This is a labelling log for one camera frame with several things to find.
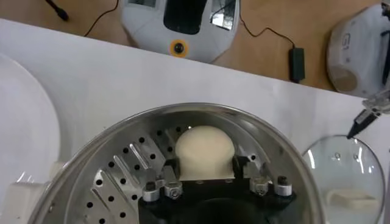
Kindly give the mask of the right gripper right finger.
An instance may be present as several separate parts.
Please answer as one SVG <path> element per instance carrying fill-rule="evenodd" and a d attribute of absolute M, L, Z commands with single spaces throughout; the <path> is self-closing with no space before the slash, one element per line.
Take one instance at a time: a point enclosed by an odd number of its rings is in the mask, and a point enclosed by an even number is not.
<path fill-rule="evenodd" d="M 233 157 L 233 173 L 236 179 L 248 179 L 249 190 L 257 195 L 292 195 L 292 184 L 285 176 L 275 176 L 269 162 L 258 166 L 248 157 L 235 155 Z"/>

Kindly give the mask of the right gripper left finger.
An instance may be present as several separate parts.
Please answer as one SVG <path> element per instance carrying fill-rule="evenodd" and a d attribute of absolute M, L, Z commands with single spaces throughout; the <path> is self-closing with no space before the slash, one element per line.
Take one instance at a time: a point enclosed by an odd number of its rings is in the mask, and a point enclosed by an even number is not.
<path fill-rule="evenodd" d="M 144 201 L 157 201 L 161 196 L 177 200 L 183 193 L 183 185 L 179 180 L 180 168 L 177 159 L 169 159 L 164 163 L 161 176 L 154 169 L 146 170 L 146 183 L 142 189 Z"/>

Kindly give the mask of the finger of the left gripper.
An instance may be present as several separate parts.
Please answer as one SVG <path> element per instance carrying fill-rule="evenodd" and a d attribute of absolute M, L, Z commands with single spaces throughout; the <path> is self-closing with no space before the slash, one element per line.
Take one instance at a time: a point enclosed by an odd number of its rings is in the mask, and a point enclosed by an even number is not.
<path fill-rule="evenodd" d="M 389 91 L 380 91 L 363 100 L 364 109 L 353 120 L 353 125 L 347 134 L 347 139 L 352 139 L 381 115 L 389 114 Z"/>

